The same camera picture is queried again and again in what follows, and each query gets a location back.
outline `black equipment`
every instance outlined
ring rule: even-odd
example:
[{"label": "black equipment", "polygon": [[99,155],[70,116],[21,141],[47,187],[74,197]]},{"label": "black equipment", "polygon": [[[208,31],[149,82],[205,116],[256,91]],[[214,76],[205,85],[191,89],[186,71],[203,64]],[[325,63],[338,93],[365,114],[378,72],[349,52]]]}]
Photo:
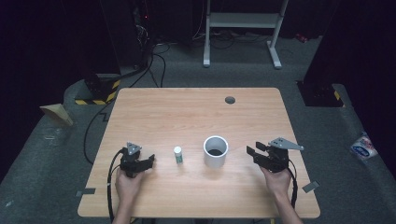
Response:
[{"label": "black equipment", "polygon": [[266,146],[261,142],[256,142],[256,148],[263,152],[267,152],[268,156],[264,156],[262,154],[256,153],[256,151],[247,146],[247,154],[253,157],[253,162],[258,164],[260,167],[269,170],[271,173],[279,173],[285,169],[288,169],[291,179],[293,180],[293,193],[291,194],[291,206],[294,208],[296,201],[297,201],[297,172],[294,167],[294,173],[289,168],[289,151],[284,148],[281,144],[277,141],[284,143],[284,145],[292,145],[293,147],[297,146],[286,139],[278,138],[272,142],[270,142],[271,146]]},{"label": "black equipment", "polygon": [[258,164],[260,167],[265,168],[272,173],[278,173],[286,168],[289,168],[289,153],[285,149],[266,146],[261,142],[256,142],[256,148],[263,152],[268,153],[268,157],[256,153],[256,151],[247,147],[247,154],[253,157],[253,162]]},{"label": "black equipment", "polygon": [[152,168],[154,154],[148,157],[148,160],[140,161],[140,149],[140,146],[134,144],[122,148],[123,155],[120,160],[120,168],[125,171],[128,177],[135,178],[138,173]]},{"label": "black equipment", "polygon": [[107,175],[107,207],[108,207],[108,214],[110,216],[111,222],[114,220],[114,213],[113,213],[113,206],[111,200],[111,176],[114,172],[113,164],[116,158],[122,153],[122,158],[120,159],[120,168],[121,170],[125,171],[126,175],[131,178],[135,178],[136,175],[140,172],[146,171],[152,168],[154,163],[155,155],[152,154],[148,157],[145,161],[140,161],[140,149],[142,147],[135,145],[131,142],[126,143],[127,147],[123,147],[120,149],[117,154],[114,156],[113,161],[110,164],[110,168],[108,169]]}]

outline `white cup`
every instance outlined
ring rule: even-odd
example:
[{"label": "white cup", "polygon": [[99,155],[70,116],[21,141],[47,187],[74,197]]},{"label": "white cup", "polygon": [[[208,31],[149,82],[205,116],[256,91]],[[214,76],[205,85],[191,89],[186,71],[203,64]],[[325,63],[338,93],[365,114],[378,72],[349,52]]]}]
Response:
[{"label": "white cup", "polygon": [[220,168],[228,152],[227,141],[217,135],[206,138],[204,142],[205,164],[210,168]]}]

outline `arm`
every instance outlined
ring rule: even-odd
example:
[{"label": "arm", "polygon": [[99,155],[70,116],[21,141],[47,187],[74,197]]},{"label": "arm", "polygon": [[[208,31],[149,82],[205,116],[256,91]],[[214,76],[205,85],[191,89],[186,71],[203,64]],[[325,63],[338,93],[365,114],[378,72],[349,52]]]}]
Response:
[{"label": "arm", "polygon": [[117,170],[116,188],[120,202],[113,224],[129,224],[134,200],[140,190],[140,183],[144,172],[139,173],[135,178],[130,178],[121,169]]},{"label": "arm", "polygon": [[260,167],[265,175],[267,188],[274,195],[277,211],[285,224],[303,223],[293,207],[290,204],[288,195],[288,188],[290,184],[290,173],[288,170],[283,170],[279,173],[273,174]]}]

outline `yellow black striped tape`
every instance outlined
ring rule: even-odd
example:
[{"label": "yellow black striped tape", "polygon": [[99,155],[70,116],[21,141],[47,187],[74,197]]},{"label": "yellow black striped tape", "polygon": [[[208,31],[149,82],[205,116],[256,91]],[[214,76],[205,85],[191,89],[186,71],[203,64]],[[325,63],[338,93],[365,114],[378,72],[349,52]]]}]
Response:
[{"label": "yellow black striped tape", "polygon": [[335,99],[337,99],[337,101],[339,101],[341,99],[341,96],[340,96],[340,94],[338,94],[337,91],[334,91],[334,96],[335,96]]},{"label": "yellow black striped tape", "polygon": [[117,88],[120,85],[120,81],[116,81],[113,83],[111,88],[111,92],[107,96],[106,99],[90,99],[90,100],[78,100],[76,99],[75,102],[77,105],[106,105],[109,104],[116,96]]}]

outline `blue and white package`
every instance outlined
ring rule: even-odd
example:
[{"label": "blue and white package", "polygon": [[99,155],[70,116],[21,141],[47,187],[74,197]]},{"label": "blue and white package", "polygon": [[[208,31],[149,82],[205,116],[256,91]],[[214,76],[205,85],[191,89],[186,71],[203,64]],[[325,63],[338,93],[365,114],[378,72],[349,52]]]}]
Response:
[{"label": "blue and white package", "polygon": [[378,154],[366,132],[361,133],[361,137],[350,147],[350,150],[362,161]]}]

